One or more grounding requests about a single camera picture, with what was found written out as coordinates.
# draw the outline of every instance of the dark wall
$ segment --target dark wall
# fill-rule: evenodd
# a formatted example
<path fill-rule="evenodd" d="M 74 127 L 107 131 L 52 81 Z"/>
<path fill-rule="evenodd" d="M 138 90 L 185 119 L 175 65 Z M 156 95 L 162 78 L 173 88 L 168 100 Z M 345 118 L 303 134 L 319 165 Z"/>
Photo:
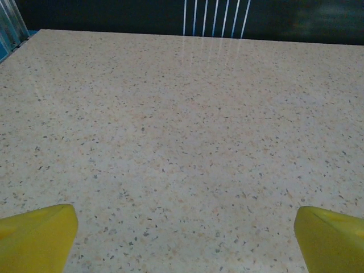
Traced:
<path fill-rule="evenodd" d="M 240 38 L 248 1 L 219 0 L 215 16 L 217 0 L 207 0 L 204 20 L 206 0 L 187 0 L 185 34 L 195 32 L 196 36 L 202 36 L 205 25 L 204 36 L 214 33 L 221 37 L 225 21 L 224 37 Z M 16 3 L 31 30 L 167 35 L 183 35 L 184 30 L 184 0 L 16 0 Z M 363 45 L 364 1 L 251 0 L 243 38 Z"/>

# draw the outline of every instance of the white vertical stripe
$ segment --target white vertical stripe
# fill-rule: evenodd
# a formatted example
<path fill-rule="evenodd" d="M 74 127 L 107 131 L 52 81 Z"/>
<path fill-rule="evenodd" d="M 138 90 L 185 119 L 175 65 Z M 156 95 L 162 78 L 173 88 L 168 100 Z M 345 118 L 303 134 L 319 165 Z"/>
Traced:
<path fill-rule="evenodd" d="M 234 17 L 233 30 L 231 31 L 231 38 L 232 38 L 232 37 L 233 37 L 233 35 L 234 35 L 235 23 L 237 22 L 237 16 L 238 16 L 239 5 L 240 5 L 240 0 L 238 0 L 237 8 L 236 8 L 236 10 L 235 10 L 235 17 Z"/>
<path fill-rule="evenodd" d="M 228 15 L 229 2 L 230 2 L 230 0 L 227 0 L 226 9 L 225 9 L 225 16 L 224 16 L 224 23 L 222 25 L 221 37 L 224 37 L 225 23 L 226 23 L 226 16 Z"/>
<path fill-rule="evenodd" d="M 195 28 L 196 28 L 196 13 L 197 13 L 197 0 L 195 0 L 195 14 L 193 15 L 193 31 L 192 35 L 195 35 Z"/>
<path fill-rule="evenodd" d="M 241 29 L 240 39 L 243 38 L 243 33 L 244 33 L 244 29 L 245 29 L 246 18 L 248 17 L 248 12 L 249 12 L 249 7 L 250 7 L 250 0 L 248 1 L 248 5 L 246 7 L 245 17 L 244 17 L 244 24 L 243 24 L 243 29 Z"/>
<path fill-rule="evenodd" d="M 205 26 L 206 26 L 206 14 L 207 14 L 207 3 L 209 0 L 206 0 L 205 4 L 205 15 L 204 15 L 204 27 L 202 28 L 202 37 L 205 36 Z"/>
<path fill-rule="evenodd" d="M 216 24 L 216 15 L 217 15 L 217 5 L 218 5 L 218 0 L 216 0 L 216 6 L 215 6 L 214 25 L 212 26 L 212 37 L 214 36 L 214 33 L 215 33 L 215 24 Z"/>
<path fill-rule="evenodd" d="M 186 34 L 186 10 L 187 10 L 187 0 L 184 0 L 183 36 Z"/>

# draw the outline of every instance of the terrazzo countertop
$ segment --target terrazzo countertop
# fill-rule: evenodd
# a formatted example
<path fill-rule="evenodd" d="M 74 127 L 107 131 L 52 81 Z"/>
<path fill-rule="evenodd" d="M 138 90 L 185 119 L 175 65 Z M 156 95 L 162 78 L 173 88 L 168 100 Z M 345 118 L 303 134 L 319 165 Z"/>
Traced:
<path fill-rule="evenodd" d="M 71 203 L 64 272 L 306 272 L 363 217 L 364 47 L 41 30 L 0 65 L 0 218 Z"/>

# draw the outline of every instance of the yellow object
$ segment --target yellow object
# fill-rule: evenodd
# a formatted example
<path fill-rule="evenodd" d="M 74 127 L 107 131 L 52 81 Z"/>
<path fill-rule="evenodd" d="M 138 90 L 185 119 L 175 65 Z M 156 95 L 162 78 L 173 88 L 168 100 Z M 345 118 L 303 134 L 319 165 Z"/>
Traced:
<path fill-rule="evenodd" d="M 0 220 L 1 273 L 61 273 L 77 233 L 72 205 Z"/>
<path fill-rule="evenodd" d="M 295 234 L 310 273 L 363 273 L 364 220 L 301 207 Z"/>

